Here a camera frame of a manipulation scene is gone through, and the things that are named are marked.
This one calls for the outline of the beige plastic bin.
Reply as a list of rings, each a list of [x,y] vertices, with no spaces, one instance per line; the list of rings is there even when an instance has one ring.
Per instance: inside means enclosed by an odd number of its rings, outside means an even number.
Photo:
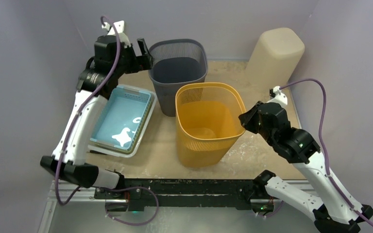
[[[245,76],[259,90],[287,84],[305,45],[290,28],[265,31],[259,37],[245,69]]]

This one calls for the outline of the yellow mesh basket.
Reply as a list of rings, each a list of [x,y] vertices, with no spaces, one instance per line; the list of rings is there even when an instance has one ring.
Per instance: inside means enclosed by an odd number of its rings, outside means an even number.
[[[239,115],[246,112],[240,94],[217,82],[192,83],[175,96],[176,147],[186,167],[217,164],[244,134]]]

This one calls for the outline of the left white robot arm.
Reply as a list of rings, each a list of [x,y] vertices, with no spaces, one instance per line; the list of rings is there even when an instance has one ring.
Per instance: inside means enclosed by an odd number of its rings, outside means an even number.
[[[75,103],[67,127],[51,155],[42,156],[40,165],[60,180],[80,187],[102,187],[115,199],[125,194],[124,178],[118,172],[86,163],[90,137],[112,91],[124,74],[150,70],[153,58],[144,38],[137,39],[141,54],[123,36],[103,35],[94,44],[90,57],[80,73]]]

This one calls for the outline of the grey mesh basket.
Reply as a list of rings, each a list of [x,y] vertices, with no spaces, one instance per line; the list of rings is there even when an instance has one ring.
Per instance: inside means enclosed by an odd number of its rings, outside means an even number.
[[[149,49],[153,67],[149,77],[153,83],[161,111],[176,115],[175,96],[184,85],[203,83],[208,73],[206,52],[193,39],[172,39],[153,44]]]

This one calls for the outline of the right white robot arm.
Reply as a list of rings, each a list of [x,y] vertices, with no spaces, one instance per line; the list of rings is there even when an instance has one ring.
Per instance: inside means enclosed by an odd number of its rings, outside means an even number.
[[[326,173],[325,159],[310,133],[291,126],[278,103],[258,102],[239,115],[242,127],[259,134],[282,158],[308,180],[318,196],[311,195],[264,170],[254,179],[253,191],[281,199],[313,220],[321,233],[357,233],[359,223],[373,216],[373,208],[354,199],[335,174]]]

